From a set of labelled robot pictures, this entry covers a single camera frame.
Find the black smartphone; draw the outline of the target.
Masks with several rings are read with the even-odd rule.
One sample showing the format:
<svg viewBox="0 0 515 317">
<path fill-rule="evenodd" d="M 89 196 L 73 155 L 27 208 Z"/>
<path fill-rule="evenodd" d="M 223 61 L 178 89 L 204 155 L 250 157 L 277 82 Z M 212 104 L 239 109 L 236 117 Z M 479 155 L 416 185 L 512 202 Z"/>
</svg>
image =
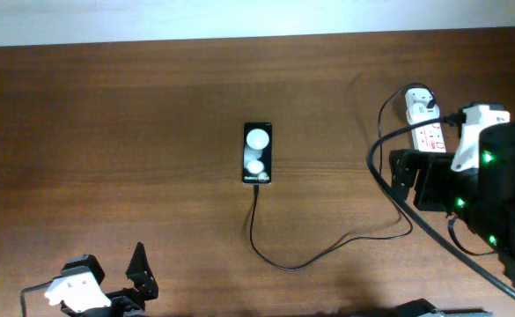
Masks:
<svg viewBox="0 0 515 317">
<path fill-rule="evenodd" d="M 272 181 L 273 130 L 270 122 L 246 122 L 243 130 L 244 184 L 261 185 Z"/>
</svg>

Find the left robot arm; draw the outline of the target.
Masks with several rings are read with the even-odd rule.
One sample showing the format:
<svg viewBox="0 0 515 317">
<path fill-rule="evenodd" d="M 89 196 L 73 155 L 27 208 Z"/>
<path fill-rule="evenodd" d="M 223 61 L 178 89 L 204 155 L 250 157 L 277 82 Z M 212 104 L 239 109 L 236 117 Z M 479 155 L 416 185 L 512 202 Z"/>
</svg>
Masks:
<svg viewBox="0 0 515 317">
<path fill-rule="evenodd" d="M 158 298 L 158 284 L 148 263 L 144 244 L 136 244 L 125 272 L 131 288 L 104 293 L 104 271 L 95 256 L 87 254 L 62 269 L 64 298 L 61 311 L 69 316 L 139 316 L 146 303 Z"/>
</svg>

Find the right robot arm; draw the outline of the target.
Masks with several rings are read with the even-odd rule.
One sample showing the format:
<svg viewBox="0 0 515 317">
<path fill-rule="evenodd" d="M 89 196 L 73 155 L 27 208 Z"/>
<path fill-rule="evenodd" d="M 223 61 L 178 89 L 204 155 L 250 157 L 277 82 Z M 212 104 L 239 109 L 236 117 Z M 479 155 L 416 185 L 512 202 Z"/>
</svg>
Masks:
<svg viewBox="0 0 515 317">
<path fill-rule="evenodd" d="M 401 199 L 413 190 L 420 211 L 463 221 L 498 254 L 515 288 L 515 122 L 484 129 L 475 158 L 476 167 L 455 172 L 451 153 L 394 150 L 391 187 Z"/>
</svg>

